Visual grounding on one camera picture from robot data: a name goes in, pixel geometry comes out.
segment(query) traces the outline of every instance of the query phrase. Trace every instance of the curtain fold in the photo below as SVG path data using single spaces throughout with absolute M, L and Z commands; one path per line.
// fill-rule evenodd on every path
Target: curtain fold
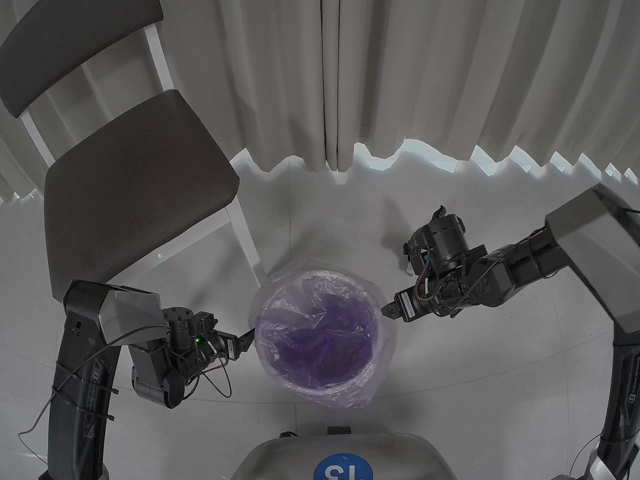
M 0 42 L 37 0 L 0 0 Z M 345 171 L 353 147 L 405 138 L 468 159 L 514 146 L 540 165 L 585 153 L 640 172 L 640 0 L 161 0 L 176 87 L 228 157 L 297 155 Z M 30 107 L 58 158 L 160 92 L 144 34 L 107 48 Z M 46 165 L 0 108 L 0 198 Z

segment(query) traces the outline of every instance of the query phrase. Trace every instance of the trash bag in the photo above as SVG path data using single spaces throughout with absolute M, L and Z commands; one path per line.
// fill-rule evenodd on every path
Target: trash bag
M 364 407 L 396 348 L 380 289 L 315 258 L 269 277 L 252 304 L 255 348 L 267 374 L 332 408 Z

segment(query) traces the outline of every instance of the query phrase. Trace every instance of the blue circle sticker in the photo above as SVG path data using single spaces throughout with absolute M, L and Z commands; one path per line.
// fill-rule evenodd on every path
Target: blue circle sticker
M 314 471 L 314 480 L 373 480 L 373 470 L 362 457 L 336 453 L 320 461 Z

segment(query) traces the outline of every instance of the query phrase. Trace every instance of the light under curtain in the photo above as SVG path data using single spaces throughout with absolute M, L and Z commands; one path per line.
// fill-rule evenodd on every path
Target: light under curtain
M 0 0 L 0 42 L 37 0 Z M 640 0 L 161 0 L 176 88 L 224 153 L 270 170 L 345 171 L 354 145 L 404 139 L 495 161 L 515 146 L 640 173 Z M 96 55 L 30 112 L 58 158 L 160 92 L 143 33 Z M 0 198 L 46 164 L 0 106 Z

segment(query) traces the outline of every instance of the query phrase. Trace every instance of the white tile floor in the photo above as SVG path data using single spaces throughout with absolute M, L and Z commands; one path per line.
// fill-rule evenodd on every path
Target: white tile floor
M 268 272 L 314 255 L 379 284 L 389 298 L 413 281 L 402 244 L 439 204 L 462 217 L 471 246 L 492 250 L 526 236 L 597 181 L 580 164 L 571 173 L 524 172 L 509 160 L 491 177 L 473 162 L 449 173 L 406 152 L 383 172 L 356 158 L 344 184 L 296 158 L 267 174 L 243 161 L 235 167 Z M 640 207 L 638 187 L 603 181 Z M 0 477 L 27 479 L 44 465 L 24 453 L 16 433 L 30 427 L 49 394 L 63 313 L 49 295 L 41 199 L 1 204 L 0 229 Z M 229 226 L 130 284 L 160 293 L 164 306 L 213 311 L 220 329 L 238 334 L 256 290 Z M 124 350 L 104 460 L 113 480 L 228 479 L 254 446 L 281 431 L 351 424 L 427 438 L 459 480 L 548 480 L 567 473 L 599 432 L 610 361 L 611 323 L 568 271 L 500 308 L 399 324 L 391 372 L 364 410 L 332 412 L 296 399 L 268 379 L 253 350 L 230 368 L 231 402 L 201 384 L 190 400 L 164 410 L 130 389 Z M 27 437 L 42 454 L 46 427 Z M 189 453 L 174 453 L 178 446 Z

